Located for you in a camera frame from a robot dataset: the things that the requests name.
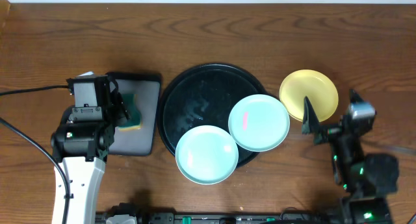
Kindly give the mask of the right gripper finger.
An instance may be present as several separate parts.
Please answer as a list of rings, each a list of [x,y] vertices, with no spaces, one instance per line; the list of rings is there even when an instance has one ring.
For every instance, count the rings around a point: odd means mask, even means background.
[[[321,131],[320,122],[307,96],[304,97],[304,116],[302,134],[318,134]]]
[[[349,89],[349,99],[351,104],[363,102],[361,96],[354,89]]]

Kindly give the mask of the green yellow sponge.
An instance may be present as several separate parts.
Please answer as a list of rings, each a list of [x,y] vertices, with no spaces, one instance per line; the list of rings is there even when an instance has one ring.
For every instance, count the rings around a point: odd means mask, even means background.
[[[120,131],[134,131],[141,128],[142,115],[137,108],[137,95],[135,93],[122,94],[124,107],[129,114],[129,119],[118,128]]]

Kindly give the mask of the yellow plate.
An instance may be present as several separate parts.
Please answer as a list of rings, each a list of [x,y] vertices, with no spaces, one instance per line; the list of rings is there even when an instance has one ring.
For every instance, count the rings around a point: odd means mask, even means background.
[[[337,110],[339,95],[334,83],[324,74],[301,69],[286,76],[279,89],[279,99],[289,115],[303,120],[304,98],[311,102],[320,122],[329,119]]]

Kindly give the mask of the light blue plate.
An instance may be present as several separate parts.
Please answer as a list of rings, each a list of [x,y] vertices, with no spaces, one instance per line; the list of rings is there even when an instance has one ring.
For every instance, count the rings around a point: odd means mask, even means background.
[[[180,172],[196,184],[212,185],[226,180],[237,168],[239,151],[231,135],[212,125],[187,131],[175,149]]]
[[[287,109],[275,97],[249,95],[231,109],[228,129],[243,149],[264,152],[284,141],[289,133],[290,117]]]

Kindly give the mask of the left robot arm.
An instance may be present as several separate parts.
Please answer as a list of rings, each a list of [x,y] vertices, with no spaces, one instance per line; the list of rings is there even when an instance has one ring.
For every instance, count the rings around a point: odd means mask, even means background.
[[[52,222],[94,223],[109,148],[130,116],[113,77],[80,75],[67,83],[75,104],[51,136],[57,161]]]

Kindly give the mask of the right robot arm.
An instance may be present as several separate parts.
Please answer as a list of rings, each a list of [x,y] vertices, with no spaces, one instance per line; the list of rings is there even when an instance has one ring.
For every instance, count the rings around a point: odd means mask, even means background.
[[[328,144],[333,178],[348,196],[322,217],[323,223],[392,223],[386,197],[398,190],[399,163],[387,153],[366,154],[360,138],[372,130],[376,110],[355,91],[338,123],[322,125],[308,97],[304,98],[302,133],[313,134],[316,145]]]

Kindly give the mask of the black rectangular sponge tray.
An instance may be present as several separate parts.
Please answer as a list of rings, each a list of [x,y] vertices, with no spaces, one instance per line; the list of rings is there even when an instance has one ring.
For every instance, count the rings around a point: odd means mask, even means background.
[[[119,92],[135,93],[136,105],[142,115],[141,128],[134,131],[120,131],[116,127],[114,143],[109,148],[111,155],[148,156],[151,153],[157,105],[161,92],[161,75],[158,73],[108,72],[116,79]]]

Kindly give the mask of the light blue plate front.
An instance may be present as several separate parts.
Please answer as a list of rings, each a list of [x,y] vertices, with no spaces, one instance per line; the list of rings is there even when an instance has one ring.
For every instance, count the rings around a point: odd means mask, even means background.
[[[212,125],[187,131],[175,149],[180,172],[196,184],[212,185],[226,180],[237,168],[239,151],[231,135]]]

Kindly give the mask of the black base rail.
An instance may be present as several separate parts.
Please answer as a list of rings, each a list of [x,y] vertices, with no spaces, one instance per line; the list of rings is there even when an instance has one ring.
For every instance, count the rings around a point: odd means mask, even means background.
[[[247,212],[178,212],[173,208],[144,208],[120,203],[106,212],[97,212],[95,224],[272,224],[272,223],[340,223],[329,214],[290,207],[280,213]]]

